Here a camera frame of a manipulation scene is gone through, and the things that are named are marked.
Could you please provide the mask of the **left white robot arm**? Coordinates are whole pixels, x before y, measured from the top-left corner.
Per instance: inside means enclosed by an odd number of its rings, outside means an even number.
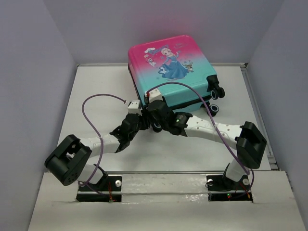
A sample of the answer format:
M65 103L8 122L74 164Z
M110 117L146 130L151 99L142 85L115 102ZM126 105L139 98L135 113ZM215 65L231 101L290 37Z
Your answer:
M88 159L123 151L140 130L150 126L146 116L128 113L120 126L104 136L79 139L68 135L47 157L44 166L64 186L77 181L81 187L101 190L106 186L108 175L99 164L88 164Z

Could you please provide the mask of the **pink and teal suitcase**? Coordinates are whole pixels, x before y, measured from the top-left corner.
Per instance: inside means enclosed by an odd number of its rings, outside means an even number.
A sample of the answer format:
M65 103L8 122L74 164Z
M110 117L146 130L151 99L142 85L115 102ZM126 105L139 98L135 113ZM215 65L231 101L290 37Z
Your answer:
M157 86L174 112L192 112L208 106L215 116L219 107L209 101L225 96L215 69L188 35L131 47L128 70L143 106L146 92Z

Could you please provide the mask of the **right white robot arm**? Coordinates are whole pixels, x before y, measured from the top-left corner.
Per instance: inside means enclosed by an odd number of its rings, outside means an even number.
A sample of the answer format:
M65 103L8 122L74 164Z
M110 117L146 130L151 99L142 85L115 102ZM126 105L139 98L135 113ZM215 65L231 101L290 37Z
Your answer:
M233 161L221 177L225 188L234 188L251 169L260 168L267 141L258 127L249 121L243 125L213 124L185 112L174 113L164 101L151 102L147 111L162 130L176 136L196 137L222 143L231 152Z

